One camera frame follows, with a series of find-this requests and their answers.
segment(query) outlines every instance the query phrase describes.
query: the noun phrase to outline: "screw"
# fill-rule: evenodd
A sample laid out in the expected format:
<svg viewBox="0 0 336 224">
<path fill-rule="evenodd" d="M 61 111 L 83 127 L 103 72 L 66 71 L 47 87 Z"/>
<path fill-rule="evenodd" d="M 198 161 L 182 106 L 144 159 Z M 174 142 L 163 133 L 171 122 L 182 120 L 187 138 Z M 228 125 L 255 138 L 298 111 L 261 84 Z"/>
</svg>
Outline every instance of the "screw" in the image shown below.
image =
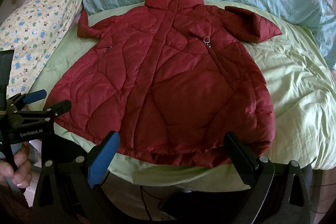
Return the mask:
<svg viewBox="0 0 336 224">
<path fill-rule="evenodd" d="M 294 167 L 298 167 L 298 166 L 299 166 L 299 163 L 298 163 L 296 160 L 292 160 L 292 161 L 291 161 L 291 164 L 292 164 Z"/>
<path fill-rule="evenodd" d="M 51 160 L 47 160 L 44 165 L 46 167 L 49 167 L 49 166 L 52 166 L 52 164 L 53 164 L 53 162 Z"/>
<path fill-rule="evenodd" d="M 265 157 L 265 156 L 261 156 L 261 157 L 259 157 L 259 160 L 260 160 L 261 162 L 264 162 L 264 163 L 268 162 L 268 158 Z"/>
<path fill-rule="evenodd" d="M 81 162 L 83 162 L 83 161 L 84 161 L 84 157 L 83 156 L 79 156 L 79 157 L 76 158 L 76 162 L 79 163 L 79 164 Z"/>
</svg>

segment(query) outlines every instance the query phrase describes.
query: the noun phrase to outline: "pocket zipper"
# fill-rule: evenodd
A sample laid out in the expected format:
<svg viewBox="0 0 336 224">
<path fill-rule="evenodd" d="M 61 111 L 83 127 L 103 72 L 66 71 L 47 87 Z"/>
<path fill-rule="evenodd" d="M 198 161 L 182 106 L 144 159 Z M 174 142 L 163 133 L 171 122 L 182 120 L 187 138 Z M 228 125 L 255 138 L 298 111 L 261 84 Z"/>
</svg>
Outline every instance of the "pocket zipper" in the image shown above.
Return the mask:
<svg viewBox="0 0 336 224">
<path fill-rule="evenodd" d="M 110 48 L 112 48 L 112 46 L 107 47 L 106 50 L 104 52 L 107 52 Z"/>
<path fill-rule="evenodd" d="M 213 59 L 213 61 L 215 61 L 219 71 L 221 72 L 221 74 L 226 78 L 226 80 L 229 83 L 233 83 L 233 79 L 231 77 L 231 75 L 229 74 L 229 72 L 224 68 L 223 63 L 220 61 L 220 59 L 218 58 L 218 55 L 216 53 L 216 50 L 214 48 L 211 47 L 210 45 L 210 37 L 207 37 L 206 39 L 203 39 L 203 43 L 204 45 L 206 45 L 206 47 L 208 48 L 208 51 Z"/>
</svg>

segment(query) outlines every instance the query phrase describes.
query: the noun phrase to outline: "pillowcase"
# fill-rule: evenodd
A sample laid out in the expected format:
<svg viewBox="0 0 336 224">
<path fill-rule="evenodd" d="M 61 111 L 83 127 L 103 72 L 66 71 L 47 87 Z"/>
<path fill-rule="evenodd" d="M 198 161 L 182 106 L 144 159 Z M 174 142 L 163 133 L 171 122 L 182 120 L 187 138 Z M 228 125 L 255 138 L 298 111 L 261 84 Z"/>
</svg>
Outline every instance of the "pillowcase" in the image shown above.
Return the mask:
<svg viewBox="0 0 336 224">
<path fill-rule="evenodd" d="M 29 0 L 0 26 L 0 51 L 14 49 L 7 98 L 29 91 L 69 29 L 82 0 Z"/>
</svg>

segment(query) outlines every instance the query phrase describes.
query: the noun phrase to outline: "fingernail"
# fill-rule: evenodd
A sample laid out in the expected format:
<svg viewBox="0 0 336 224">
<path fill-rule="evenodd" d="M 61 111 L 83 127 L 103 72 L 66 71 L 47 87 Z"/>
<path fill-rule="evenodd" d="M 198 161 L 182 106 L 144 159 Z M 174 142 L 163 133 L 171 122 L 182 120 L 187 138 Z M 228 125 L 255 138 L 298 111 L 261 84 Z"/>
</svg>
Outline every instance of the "fingernail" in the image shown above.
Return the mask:
<svg viewBox="0 0 336 224">
<path fill-rule="evenodd" d="M 15 185 L 18 185 L 18 182 L 17 181 L 20 181 L 20 178 L 18 176 L 13 176 L 12 177 L 12 182 L 15 184 Z"/>
</svg>

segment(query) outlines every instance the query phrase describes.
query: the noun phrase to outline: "blue gripper pad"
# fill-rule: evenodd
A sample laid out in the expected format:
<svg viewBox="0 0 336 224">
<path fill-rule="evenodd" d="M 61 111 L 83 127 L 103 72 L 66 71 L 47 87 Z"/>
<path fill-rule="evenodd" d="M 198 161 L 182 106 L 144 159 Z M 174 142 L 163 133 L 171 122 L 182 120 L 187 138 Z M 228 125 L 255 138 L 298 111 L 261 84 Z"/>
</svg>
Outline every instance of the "blue gripper pad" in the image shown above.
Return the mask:
<svg viewBox="0 0 336 224">
<path fill-rule="evenodd" d="M 45 90 L 38 90 L 32 93 L 26 94 L 25 98 L 23 99 L 23 102 L 29 105 L 31 103 L 42 100 L 45 97 L 47 97 L 47 92 Z"/>
<path fill-rule="evenodd" d="M 110 132 L 109 134 L 111 133 L 112 136 L 107 140 L 103 148 L 101 148 L 101 150 L 97 153 L 97 156 L 95 157 L 95 159 L 92 161 L 92 163 L 88 168 L 87 182 L 91 189 L 96 184 L 99 184 L 101 182 L 114 155 L 117 153 L 117 150 L 119 149 L 120 144 L 119 134 L 117 132 Z"/>
</svg>

